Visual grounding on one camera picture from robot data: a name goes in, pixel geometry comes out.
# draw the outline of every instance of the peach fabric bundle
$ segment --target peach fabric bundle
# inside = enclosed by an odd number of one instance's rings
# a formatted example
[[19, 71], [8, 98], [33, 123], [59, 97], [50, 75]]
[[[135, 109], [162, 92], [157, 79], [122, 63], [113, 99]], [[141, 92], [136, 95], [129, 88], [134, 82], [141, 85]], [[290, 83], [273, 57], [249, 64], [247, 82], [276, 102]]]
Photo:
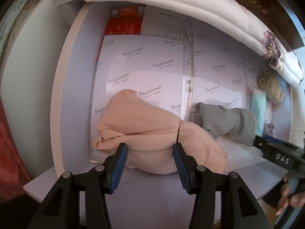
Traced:
[[180, 142], [193, 156], [215, 173], [225, 168], [226, 152], [200, 126], [182, 121], [175, 114], [148, 104], [125, 89], [117, 93], [97, 123], [100, 135], [92, 139], [97, 150], [112, 155], [121, 142], [128, 146], [126, 164], [154, 173], [176, 172], [172, 146]]

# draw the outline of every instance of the black tool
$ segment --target black tool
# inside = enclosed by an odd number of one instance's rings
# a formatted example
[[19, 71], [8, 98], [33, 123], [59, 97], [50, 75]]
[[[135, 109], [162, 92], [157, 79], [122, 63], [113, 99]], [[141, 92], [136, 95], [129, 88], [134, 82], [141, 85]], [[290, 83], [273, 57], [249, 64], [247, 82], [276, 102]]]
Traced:
[[[295, 183], [289, 197], [305, 191], [305, 150], [271, 136], [256, 136], [253, 145], [263, 152], [263, 157], [293, 173], [289, 182]], [[280, 215], [274, 229], [288, 229], [298, 217], [301, 208], [288, 208]]]
[[255, 136], [253, 146], [263, 152], [263, 157], [288, 171], [305, 175], [304, 149], [271, 136]]
[[121, 143], [114, 155], [87, 173], [64, 172], [44, 198], [28, 229], [80, 229], [80, 191], [86, 191], [87, 228], [111, 229], [105, 194], [117, 189], [127, 153], [127, 145]]
[[215, 192], [222, 192], [222, 229], [271, 229], [262, 208], [236, 172], [211, 172], [186, 155], [182, 145], [173, 146], [173, 157], [183, 188], [196, 194], [189, 229], [211, 229], [214, 224]]
[[[266, 137], [256, 137], [254, 146], [277, 165], [304, 173], [304, 153], [298, 147]], [[87, 228], [111, 229], [105, 194], [112, 194], [117, 189], [127, 154], [127, 145], [121, 143], [114, 155], [88, 173], [73, 175], [64, 172], [39, 206], [28, 229], [80, 229], [80, 191], [85, 191]], [[236, 172], [228, 175], [211, 172], [186, 155], [180, 143], [173, 146], [173, 157], [183, 188], [188, 194], [196, 194], [189, 229], [213, 228], [216, 191], [222, 192], [221, 229], [272, 228]]]

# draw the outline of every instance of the white wall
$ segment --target white wall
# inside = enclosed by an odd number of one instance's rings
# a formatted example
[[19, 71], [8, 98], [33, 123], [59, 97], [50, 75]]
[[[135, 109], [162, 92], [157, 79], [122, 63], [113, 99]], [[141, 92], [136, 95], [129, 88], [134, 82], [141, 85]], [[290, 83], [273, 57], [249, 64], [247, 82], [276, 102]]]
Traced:
[[0, 95], [16, 147], [32, 178], [53, 166], [50, 104], [70, 26], [52, 0], [37, 4], [11, 48]]

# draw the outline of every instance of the finger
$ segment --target finger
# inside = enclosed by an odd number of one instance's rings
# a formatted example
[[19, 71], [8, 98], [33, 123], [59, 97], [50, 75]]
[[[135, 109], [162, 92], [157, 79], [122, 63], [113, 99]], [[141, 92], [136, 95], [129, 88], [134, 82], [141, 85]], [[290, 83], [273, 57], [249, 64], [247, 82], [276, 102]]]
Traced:
[[275, 215], [279, 216], [282, 212], [283, 212], [283, 209], [279, 209], [279, 210], [276, 211]]
[[288, 175], [287, 174], [283, 177], [283, 182], [285, 182], [285, 183], [288, 182]]
[[289, 194], [288, 183], [285, 183], [281, 188], [281, 195], [286, 197], [288, 194]]
[[282, 213], [283, 209], [287, 208], [289, 204], [289, 199], [287, 197], [281, 197], [279, 200], [279, 205], [277, 207], [275, 215], [278, 216]]
[[290, 199], [290, 205], [294, 208], [303, 207], [305, 204], [305, 191], [299, 194], [295, 194]]

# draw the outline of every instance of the gray fabric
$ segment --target gray fabric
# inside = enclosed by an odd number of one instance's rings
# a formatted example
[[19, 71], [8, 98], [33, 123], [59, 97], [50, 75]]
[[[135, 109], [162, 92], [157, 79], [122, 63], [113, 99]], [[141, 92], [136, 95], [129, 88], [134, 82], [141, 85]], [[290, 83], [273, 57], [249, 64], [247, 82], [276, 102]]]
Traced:
[[255, 139], [255, 116], [248, 109], [226, 109], [224, 106], [200, 102], [196, 104], [192, 122], [201, 126], [214, 139], [225, 135], [248, 146]]
[[276, 131], [275, 131], [273, 123], [269, 123], [269, 124], [266, 123], [266, 124], [264, 124], [263, 136], [264, 135], [269, 135], [271, 137], [276, 138], [275, 133], [276, 133]]

